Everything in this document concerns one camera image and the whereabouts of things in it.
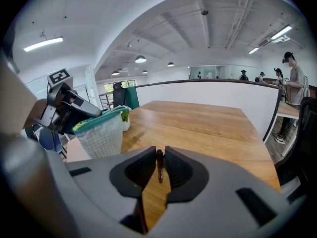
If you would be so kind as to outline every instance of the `ceiling light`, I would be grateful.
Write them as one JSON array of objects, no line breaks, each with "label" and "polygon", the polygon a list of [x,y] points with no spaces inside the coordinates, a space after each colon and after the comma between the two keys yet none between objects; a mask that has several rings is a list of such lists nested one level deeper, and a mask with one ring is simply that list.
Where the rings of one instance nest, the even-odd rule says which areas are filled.
[{"label": "ceiling light", "polygon": [[45,40],[45,41],[39,42],[37,44],[26,47],[24,49],[24,51],[29,52],[29,51],[37,49],[39,47],[46,46],[46,45],[53,44],[53,43],[57,43],[57,42],[62,42],[62,41],[63,41],[63,37],[57,37],[57,38]]},{"label": "ceiling light", "polygon": [[285,34],[286,32],[288,32],[289,30],[291,30],[293,27],[291,26],[286,26],[284,27],[281,31],[279,31],[277,34],[274,34],[271,39],[275,40],[276,38],[278,38],[279,36],[281,36],[282,34]]},{"label": "ceiling light", "polygon": [[135,58],[135,62],[145,62],[147,59],[144,56],[138,56]]},{"label": "ceiling light", "polygon": [[252,54],[252,53],[254,53],[255,51],[258,51],[258,50],[259,50],[259,48],[252,49],[252,50],[249,52],[249,54]]}]

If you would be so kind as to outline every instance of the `black chair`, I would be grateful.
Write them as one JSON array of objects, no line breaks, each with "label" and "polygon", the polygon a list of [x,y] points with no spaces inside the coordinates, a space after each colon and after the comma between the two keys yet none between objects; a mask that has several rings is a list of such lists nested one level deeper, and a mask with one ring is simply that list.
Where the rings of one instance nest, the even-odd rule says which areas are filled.
[{"label": "black chair", "polygon": [[113,107],[125,105],[126,89],[122,87],[122,83],[118,82],[113,85]]},{"label": "black chair", "polygon": [[315,183],[315,157],[317,153],[317,100],[304,97],[299,112],[295,143],[286,157],[275,164],[281,190],[289,191],[287,199],[310,192]]}]

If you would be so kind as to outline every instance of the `man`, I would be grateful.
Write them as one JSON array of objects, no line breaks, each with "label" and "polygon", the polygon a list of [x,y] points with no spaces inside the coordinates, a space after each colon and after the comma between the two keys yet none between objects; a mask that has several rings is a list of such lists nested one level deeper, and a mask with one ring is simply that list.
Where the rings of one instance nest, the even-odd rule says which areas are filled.
[{"label": "man", "polygon": [[[282,63],[285,67],[291,67],[291,74],[290,74],[290,81],[285,82],[285,86],[287,89],[287,102],[289,105],[296,109],[300,109],[300,104],[302,101],[302,98],[304,96],[304,83],[305,83],[305,75],[303,73],[303,70],[297,65],[297,62],[294,58],[293,53],[286,52],[284,55],[284,59],[282,60]],[[285,144],[285,138],[287,136],[287,133],[289,131],[289,127],[292,125],[290,118],[284,118],[282,127],[280,132],[273,133],[274,136],[276,136],[275,141],[279,144]]]},{"label": "man", "polygon": [[248,80],[249,81],[248,77],[246,76],[247,71],[242,70],[241,72],[242,72],[242,75],[239,77],[239,80]]},{"label": "man", "polygon": [[265,74],[264,74],[263,71],[261,71],[261,73],[259,74],[259,76],[256,77],[256,82],[265,83],[264,80],[263,80],[263,76],[265,76]]}]

